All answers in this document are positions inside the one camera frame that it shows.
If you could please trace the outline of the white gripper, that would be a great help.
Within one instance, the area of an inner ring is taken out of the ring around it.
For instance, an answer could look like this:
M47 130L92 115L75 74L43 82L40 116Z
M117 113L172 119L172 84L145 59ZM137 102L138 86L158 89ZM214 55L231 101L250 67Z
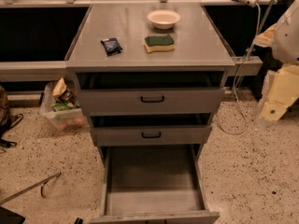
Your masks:
M257 35L253 44L272 46L274 58L285 63L276 72L269 70L264 78L256 122L267 127L279 121L299 99L299 0L292 2L277 24Z

